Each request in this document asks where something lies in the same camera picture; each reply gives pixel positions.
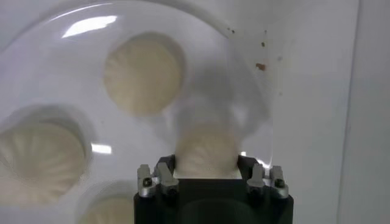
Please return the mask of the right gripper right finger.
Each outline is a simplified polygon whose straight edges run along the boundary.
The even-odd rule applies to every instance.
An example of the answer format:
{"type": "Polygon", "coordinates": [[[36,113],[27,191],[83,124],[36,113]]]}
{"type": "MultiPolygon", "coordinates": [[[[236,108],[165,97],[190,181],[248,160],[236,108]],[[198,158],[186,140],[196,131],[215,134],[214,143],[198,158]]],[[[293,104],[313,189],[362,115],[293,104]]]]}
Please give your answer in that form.
{"type": "Polygon", "coordinates": [[[237,166],[249,193],[264,197],[288,198],[289,187],[281,166],[268,166],[262,160],[239,155],[237,166]]]}

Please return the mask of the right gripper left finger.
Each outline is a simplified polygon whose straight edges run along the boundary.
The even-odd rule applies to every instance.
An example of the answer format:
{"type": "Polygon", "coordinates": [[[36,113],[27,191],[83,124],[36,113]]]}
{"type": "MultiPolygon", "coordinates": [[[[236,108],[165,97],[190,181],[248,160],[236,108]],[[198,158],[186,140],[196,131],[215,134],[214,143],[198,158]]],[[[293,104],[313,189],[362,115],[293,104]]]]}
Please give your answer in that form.
{"type": "Polygon", "coordinates": [[[179,193],[179,180],[174,177],[175,155],[161,157],[151,172],[147,164],[137,169],[138,195],[141,198],[152,198],[157,191],[168,198],[179,193]]]}

